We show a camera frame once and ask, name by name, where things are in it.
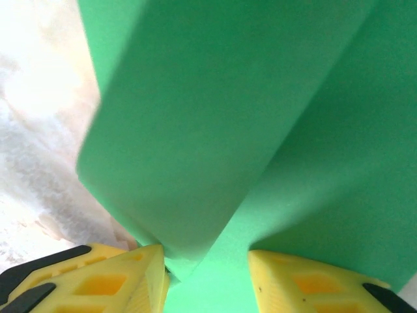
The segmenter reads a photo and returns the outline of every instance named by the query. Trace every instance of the green foam block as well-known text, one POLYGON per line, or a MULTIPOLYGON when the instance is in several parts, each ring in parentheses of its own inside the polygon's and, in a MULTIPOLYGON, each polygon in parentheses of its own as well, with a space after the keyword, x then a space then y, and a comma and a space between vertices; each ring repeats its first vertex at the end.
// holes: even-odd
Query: green foam block
POLYGON ((256 312, 246 253, 417 270, 417 3, 79 2, 102 92, 84 185, 181 281, 256 312))

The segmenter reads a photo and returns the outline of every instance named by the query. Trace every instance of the textured white surface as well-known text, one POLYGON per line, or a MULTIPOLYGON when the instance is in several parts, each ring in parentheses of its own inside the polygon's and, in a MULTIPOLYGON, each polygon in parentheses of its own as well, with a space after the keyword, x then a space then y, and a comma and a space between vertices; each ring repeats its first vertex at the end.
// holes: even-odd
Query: textured white surface
POLYGON ((134 240, 78 181, 99 100, 75 0, 0 0, 0 271, 134 240))

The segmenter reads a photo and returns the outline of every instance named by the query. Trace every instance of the yellow plastic piece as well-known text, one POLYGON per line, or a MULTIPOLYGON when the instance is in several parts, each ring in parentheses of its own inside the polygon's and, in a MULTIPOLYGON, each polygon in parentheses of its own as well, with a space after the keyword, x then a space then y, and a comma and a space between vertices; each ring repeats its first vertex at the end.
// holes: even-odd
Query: yellow plastic piece
POLYGON ((32 313, 161 313, 169 286, 161 245, 144 246, 52 277, 32 313))
POLYGON ((89 253, 33 271, 15 290, 10 293, 8 296, 8 303, 15 300, 17 296, 21 295, 26 290, 39 285, 51 277, 71 272, 83 266, 103 261, 126 252, 122 249, 98 243, 91 243, 88 246, 92 248, 89 253))
POLYGON ((248 254, 260 313, 390 313, 362 286, 387 283, 333 265, 254 250, 248 254))

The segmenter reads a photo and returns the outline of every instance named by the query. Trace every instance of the black rubber strip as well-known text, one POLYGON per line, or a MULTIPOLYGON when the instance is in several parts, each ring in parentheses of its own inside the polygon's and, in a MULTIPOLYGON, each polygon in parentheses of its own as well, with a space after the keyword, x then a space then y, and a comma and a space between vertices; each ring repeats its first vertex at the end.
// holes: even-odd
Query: black rubber strip
POLYGON ((33 271, 65 260, 76 258, 91 251, 90 246, 76 246, 37 260, 17 265, 0 274, 0 305, 7 303, 8 295, 33 271))
POLYGON ((365 289, 392 313, 417 313, 417 310, 398 297, 392 290, 365 283, 365 289))
POLYGON ((19 297, 5 306, 0 313, 29 313, 56 287, 55 284, 48 282, 47 284, 26 290, 19 297))

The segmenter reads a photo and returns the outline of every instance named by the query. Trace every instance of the green foam board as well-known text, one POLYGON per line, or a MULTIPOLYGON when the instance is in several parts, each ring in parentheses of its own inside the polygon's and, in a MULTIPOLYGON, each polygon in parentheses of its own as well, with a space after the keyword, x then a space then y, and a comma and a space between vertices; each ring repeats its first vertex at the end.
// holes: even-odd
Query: green foam board
POLYGON ((78 173, 166 247, 166 312, 256 312, 251 247, 417 270, 415 1, 79 3, 102 105, 78 173))
POLYGON ((372 5, 138 1, 119 25, 116 3, 80 1, 102 90, 81 181, 140 243, 162 243, 182 280, 372 5))

